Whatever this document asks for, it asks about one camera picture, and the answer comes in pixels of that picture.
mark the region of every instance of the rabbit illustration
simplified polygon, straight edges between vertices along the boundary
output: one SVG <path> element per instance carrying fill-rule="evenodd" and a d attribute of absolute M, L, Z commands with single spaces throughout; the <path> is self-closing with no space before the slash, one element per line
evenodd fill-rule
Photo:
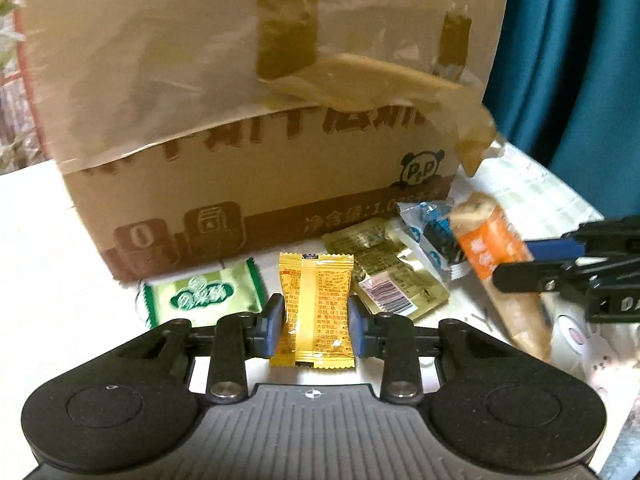
<path fill-rule="evenodd" d="M 600 335 L 599 325 L 586 323 L 586 329 L 573 317 L 558 316 L 558 326 L 569 346 L 580 355 L 580 364 L 587 383 L 603 401 L 608 393 L 603 384 L 614 370 L 620 370 L 620 357 L 609 342 Z"/>

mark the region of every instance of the yellow wrapper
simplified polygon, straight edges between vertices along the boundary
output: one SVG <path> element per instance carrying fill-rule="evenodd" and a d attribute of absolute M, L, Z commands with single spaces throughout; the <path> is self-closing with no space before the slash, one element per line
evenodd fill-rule
<path fill-rule="evenodd" d="M 326 234 L 322 241 L 329 251 L 353 253 L 354 290 L 374 314 L 391 312 L 413 320 L 449 299 L 449 291 L 383 218 Z"/>
<path fill-rule="evenodd" d="M 286 318 L 274 366 L 355 366 L 347 320 L 353 256 L 280 253 Z"/>

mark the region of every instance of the white table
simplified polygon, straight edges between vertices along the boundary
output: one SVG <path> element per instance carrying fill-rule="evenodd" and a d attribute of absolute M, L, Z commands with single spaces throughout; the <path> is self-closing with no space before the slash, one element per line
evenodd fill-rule
<path fill-rule="evenodd" d="M 505 161 L 522 165 L 521 176 L 528 180 L 546 178 L 542 168 L 511 149 L 503 161 L 485 161 L 473 185 L 495 189 L 492 178 L 504 170 Z M 466 192 L 465 180 L 457 180 L 454 194 Z M 0 201 L 0 304 L 4 311 L 0 461 L 3 478 L 20 479 L 36 466 L 20 428 L 20 410 L 27 396 L 43 382 L 143 333 L 146 327 L 134 307 L 135 288 L 123 288 L 111 278 L 52 162 L 0 177 Z M 527 238 L 552 235 L 548 227 L 530 221 L 526 208 L 520 212 L 514 208 L 510 216 Z M 582 217 L 556 222 L 551 229 L 574 229 L 597 212 L 587 207 L 578 216 Z M 317 241 L 299 247 L 321 250 Z M 279 291 L 275 254 L 257 254 L 255 259 L 268 292 Z M 478 319 L 470 318 L 470 312 L 477 312 Z M 476 277 L 467 276 L 456 282 L 449 306 L 423 318 L 420 324 L 436 326 L 441 318 L 461 317 L 487 330 L 480 319 L 484 312 L 491 316 L 491 304 Z M 247 369 L 250 387 L 276 381 L 371 382 L 378 388 L 382 376 L 382 362 L 374 359 L 360 361 L 355 371 L 347 372 L 269 368 L 263 360 L 248 362 Z M 206 363 L 199 360 L 192 390 L 204 389 L 206 373 Z M 437 389 L 433 366 L 423 368 L 423 381 L 427 391 Z"/>

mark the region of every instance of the gray ribbed plate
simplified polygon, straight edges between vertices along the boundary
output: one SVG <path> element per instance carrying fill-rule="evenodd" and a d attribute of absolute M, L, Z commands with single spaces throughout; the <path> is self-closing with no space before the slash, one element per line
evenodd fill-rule
<path fill-rule="evenodd" d="M 212 407 L 174 452 L 127 472 L 81 475 L 42 466 L 30 480 L 506 480 L 446 449 L 413 408 L 369 386 L 262 384 L 240 404 Z M 594 480 L 584 466 L 530 480 Z"/>

